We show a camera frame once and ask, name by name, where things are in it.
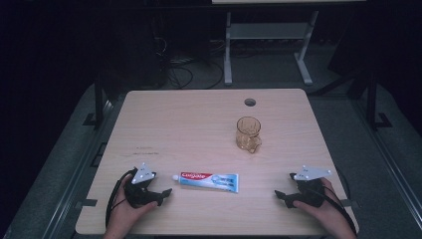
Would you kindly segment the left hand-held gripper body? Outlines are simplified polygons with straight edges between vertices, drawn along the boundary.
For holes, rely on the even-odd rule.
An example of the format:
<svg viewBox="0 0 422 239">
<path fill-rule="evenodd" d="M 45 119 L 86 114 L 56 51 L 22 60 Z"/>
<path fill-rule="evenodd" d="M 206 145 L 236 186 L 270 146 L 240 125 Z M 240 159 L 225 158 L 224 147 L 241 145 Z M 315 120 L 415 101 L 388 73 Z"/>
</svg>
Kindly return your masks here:
<svg viewBox="0 0 422 239">
<path fill-rule="evenodd" d="M 164 193 L 158 193 L 148 190 L 149 184 L 155 178 L 153 172 L 145 163 L 139 168 L 134 169 L 132 179 L 124 185 L 124 195 L 129 205 L 133 208 L 139 208 L 150 202 L 155 201 L 158 206 L 163 202 Z"/>
</svg>

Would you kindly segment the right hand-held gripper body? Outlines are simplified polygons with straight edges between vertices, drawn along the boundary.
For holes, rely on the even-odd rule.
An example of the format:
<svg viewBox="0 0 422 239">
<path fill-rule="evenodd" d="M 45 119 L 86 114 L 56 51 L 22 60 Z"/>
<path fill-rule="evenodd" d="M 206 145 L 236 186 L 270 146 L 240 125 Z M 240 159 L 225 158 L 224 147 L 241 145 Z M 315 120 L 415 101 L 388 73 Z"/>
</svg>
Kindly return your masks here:
<svg viewBox="0 0 422 239">
<path fill-rule="evenodd" d="M 294 208 L 294 201 L 301 201 L 313 207 L 320 207 L 324 201 L 324 189 L 321 179 L 331 175 L 330 169 L 304 165 L 302 170 L 291 173 L 291 179 L 297 184 L 299 193 L 290 195 L 288 207 Z"/>
</svg>

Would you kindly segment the person's right hand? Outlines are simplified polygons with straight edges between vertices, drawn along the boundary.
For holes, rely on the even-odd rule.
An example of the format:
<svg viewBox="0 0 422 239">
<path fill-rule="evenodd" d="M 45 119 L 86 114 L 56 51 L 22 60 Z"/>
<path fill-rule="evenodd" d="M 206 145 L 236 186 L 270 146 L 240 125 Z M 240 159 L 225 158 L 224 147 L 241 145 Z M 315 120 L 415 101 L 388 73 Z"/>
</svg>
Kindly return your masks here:
<svg viewBox="0 0 422 239">
<path fill-rule="evenodd" d="M 357 239 L 345 217 L 328 201 L 320 207 L 313 207 L 301 201 L 294 201 L 293 204 L 314 217 L 334 239 Z"/>
</svg>

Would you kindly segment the person's left hand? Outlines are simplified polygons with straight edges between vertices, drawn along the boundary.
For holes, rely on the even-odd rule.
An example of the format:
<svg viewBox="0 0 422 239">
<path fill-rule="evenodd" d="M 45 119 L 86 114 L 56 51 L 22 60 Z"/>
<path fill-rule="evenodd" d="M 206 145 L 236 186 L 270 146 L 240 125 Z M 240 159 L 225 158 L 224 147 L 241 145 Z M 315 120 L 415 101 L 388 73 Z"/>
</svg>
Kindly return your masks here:
<svg viewBox="0 0 422 239">
<path fill-rule="evenodd" d="M 112 202 L 112 211 L 104 239 L 123 239 L 141 217 L 157 206 L 157 202 L 153 201 L 139 208 L 132 208 L 126 201 L 123 188 L 125 183 L 130 180 L 131 176 L 126 176 L 117 190 L 115 199 Z"/>
</svg>

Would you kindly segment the toothpaste tube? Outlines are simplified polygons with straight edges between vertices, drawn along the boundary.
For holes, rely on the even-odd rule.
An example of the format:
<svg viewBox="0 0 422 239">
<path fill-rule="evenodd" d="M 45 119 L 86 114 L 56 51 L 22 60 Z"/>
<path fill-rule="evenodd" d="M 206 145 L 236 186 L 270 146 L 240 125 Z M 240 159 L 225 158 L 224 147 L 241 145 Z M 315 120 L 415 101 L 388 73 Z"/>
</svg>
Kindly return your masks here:
<svg viewBox="0 0 422 239">
<path fill-rule="evenodd" d="M 238 174 L 180 172 L 177 175 L 173 175 L 172 179 L 182 186 L 239 192 Z"/>
</svg>

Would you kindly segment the clear glass mug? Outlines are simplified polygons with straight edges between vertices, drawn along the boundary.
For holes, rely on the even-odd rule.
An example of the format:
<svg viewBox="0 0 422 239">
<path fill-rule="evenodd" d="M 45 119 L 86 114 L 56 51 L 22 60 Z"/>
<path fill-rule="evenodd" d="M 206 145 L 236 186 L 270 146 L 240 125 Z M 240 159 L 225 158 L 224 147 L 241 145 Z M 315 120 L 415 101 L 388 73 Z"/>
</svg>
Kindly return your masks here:
<svg viewBox="0 0 422 239">
<path fill-rule="evenodd" d="M 253 117 L 242 117 L 237 121 L 237 146 L 250 153 L 255 153 L 262 144 L 259 136 L 261 123 Z"/>
</svg>

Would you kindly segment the white metal stand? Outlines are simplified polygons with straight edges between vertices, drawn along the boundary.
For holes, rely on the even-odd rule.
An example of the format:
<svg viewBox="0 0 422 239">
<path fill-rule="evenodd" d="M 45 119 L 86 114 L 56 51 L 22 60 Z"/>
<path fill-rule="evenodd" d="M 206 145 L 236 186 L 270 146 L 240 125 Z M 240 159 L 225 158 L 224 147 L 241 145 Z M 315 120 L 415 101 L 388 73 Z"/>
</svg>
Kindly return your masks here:
<svg viewBox="0 0 422 239">
<path fill-rule="evenodd" d="M 225 53 L 224 53 L 224 84 L 233 84 L 231 66 L 231 42 L 233 40 L 302 40 L 302 48 L 294 53 L 304 84 L 311 86 L 314 82 L 305 63 L 318 11 L 311 13 L 307 22 L 299 23 L 234 23 L 232 13 L 226 14 Z"/>
</svg>

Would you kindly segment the aluminium frame rail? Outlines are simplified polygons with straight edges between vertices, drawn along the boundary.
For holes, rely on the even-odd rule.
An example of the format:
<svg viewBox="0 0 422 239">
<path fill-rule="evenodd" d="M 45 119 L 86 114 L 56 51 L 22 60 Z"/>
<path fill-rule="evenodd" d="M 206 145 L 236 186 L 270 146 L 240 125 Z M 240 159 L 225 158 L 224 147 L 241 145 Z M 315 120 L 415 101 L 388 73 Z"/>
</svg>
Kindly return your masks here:
<svg viewBox="0 0 422 239">
<path fill-rule="evenodd" d="M 406 204 L 419 229 L 422 231 L 422 203 L 417 198 L 415 192 L 406 180 L 405 174 L 399 168 L 395 158 L 393 157 L 393 154 L 388 149 L 387 145 L 383 141 L 383 138 L 379 134 L 380 127 L 375 127 L 368 122 L 366 119 L 365 108 L 361 105 L 361 103 L 358 101 L 353 101 L 352 105 L 357 115 L 360 117 L 364 128 L 368 131 L 369 136 L 381 154 L 385 168 L 390 174 L 390 177 L 392 178 L 397 190 L 399 191 L 400 196 L 404 200 L 404 203 Z"/>
<path fill-rule="evenodd" d="M 113 125 L 113 105 L 106 100 L 100 110 L 103 121 L 96 125 L 97 113 L 78 104 L 75 119 L 71 119 L 60 136 L 49 161 L 48 179 L 57 183 L 60 194 L 48 219 L 42 239 L 60 239 L 65 233 L 73 234 L 76 221 L 86 200 L 101 161 L 100 152 L 106 147 Z"/>
</svg>

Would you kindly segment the black metal post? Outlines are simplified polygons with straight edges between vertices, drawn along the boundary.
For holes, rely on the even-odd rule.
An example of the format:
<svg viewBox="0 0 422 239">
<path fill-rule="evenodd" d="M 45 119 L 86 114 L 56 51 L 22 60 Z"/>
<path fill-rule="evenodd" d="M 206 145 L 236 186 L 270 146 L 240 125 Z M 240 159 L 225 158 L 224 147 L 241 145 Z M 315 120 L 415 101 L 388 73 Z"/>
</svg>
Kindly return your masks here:
<svg viewBox="0 0 422 239">
<path fill-rule="evenodd" d="M 366 120 L 372 130 L 377 131 L 381 127 L 392 127 L 386 114 L 376 111 L 377 79 L 373 72 L 370 72 L 367 80 L 366 95 Z"/>
<path fill-rule="evenodd" d="M 87 114 L 84 125 L 91 125 L 94 128 L 99 128 L 104 120 L 105 92 L 103 88 L 103 81 L 101 76 L 97 76 L 94 81 L 95 90 L 95 111 Z"/>
</svg>

